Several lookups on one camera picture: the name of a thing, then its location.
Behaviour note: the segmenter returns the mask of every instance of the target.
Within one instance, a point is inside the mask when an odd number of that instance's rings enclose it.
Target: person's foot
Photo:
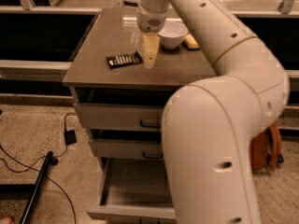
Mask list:
[[[0,218],[0,224],[14,224],[14,221],[11,217],[2,217]]]

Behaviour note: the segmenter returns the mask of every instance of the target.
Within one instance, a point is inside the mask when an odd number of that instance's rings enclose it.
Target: orange bag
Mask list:
[[[277,162],[283,163],[281,145],[281,135],[276,123],[253,138],[250,144],[252,171],[261,170],[266,165],[274,171]]]

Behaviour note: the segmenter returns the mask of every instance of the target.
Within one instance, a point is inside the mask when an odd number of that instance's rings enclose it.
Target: power adapter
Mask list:
[[[67,146],[72,145],[77,142],[75,130],[64,130],[64,140]]]

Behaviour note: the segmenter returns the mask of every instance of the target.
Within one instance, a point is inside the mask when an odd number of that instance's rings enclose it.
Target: drawer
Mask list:
[[[163,108],[139,105],[74,105],[83,128],[101,130],[160,130]]]
[[[92,131],[97,158],[162,160],[161,134],[152,132]]]
[[[108,159],[92,219],[175,224],[163,161]]]

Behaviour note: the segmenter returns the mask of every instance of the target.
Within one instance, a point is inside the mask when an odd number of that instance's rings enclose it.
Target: bowl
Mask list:
[[[179,46],[188,33],[187,27],[182,22],[166,21],[163,29],[158,33],[160,43],[166,49],[175,49]]]

